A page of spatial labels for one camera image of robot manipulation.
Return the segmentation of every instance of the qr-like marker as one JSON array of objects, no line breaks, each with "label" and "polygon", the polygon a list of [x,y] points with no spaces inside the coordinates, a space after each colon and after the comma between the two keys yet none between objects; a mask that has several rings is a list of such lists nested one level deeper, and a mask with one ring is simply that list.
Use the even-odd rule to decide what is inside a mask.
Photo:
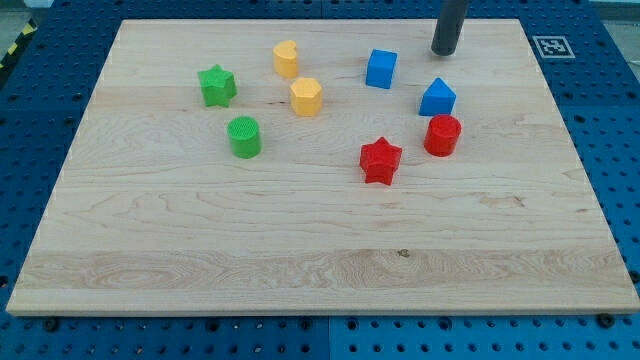
[{"label": "qr-like marker", "polygon": [[543,59],[575,59],[571,46],[564,36],[534,36],[538,53]]}]

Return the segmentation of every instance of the black cylinder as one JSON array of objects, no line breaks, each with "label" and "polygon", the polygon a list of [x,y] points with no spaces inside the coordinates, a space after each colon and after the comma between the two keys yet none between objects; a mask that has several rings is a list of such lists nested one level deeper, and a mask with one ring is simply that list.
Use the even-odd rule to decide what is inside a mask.
[{"label": "black cylinder", "polygon": [[456,51],[464,17],[467,15],[470,4],[471,0],[443,0],[440,18],[431,43],[431,50],[434,53],[448,56]]}]

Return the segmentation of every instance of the red star block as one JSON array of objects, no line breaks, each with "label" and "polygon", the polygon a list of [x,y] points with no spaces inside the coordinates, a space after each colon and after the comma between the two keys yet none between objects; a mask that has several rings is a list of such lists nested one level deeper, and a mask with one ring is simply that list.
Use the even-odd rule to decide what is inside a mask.
[{"label": "red star block", "polygon": [[402,148],[389,144],[381,137],[373,144],[362,145],[360,167],[365,173],[365,183],[381,182],[391,185],[393,173],[398,170]]}]

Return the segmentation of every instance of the green cylinder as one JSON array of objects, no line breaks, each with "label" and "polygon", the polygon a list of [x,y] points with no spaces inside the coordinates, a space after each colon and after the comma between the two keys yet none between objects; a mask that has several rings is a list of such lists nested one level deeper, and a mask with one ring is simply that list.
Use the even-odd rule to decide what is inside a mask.
[{"label": "green cylinder", "polygon": [[227,134],[231,143],[231,152],[243,159],[252,158],[260,153],[260,127],[258,122],[249,116],[237,117],[227,126]]}]

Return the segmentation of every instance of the yellow and black tape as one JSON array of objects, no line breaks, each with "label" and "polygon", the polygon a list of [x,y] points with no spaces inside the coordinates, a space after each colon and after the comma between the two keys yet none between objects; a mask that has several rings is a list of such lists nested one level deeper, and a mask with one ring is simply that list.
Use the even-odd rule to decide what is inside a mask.
[{"label": "yellow and black tape", "polygon": [[38,26],[36,22],[30,19],[20,34],[18,34],[16,41],[13,42],[7,50],[7,53],[2,57],[2,60],[0,60],[0,89],[4,87],[4,84],[18,63],[18,59],[20,59],[20,56],[24,53],[24,50],[35,36],[37,30]]}]

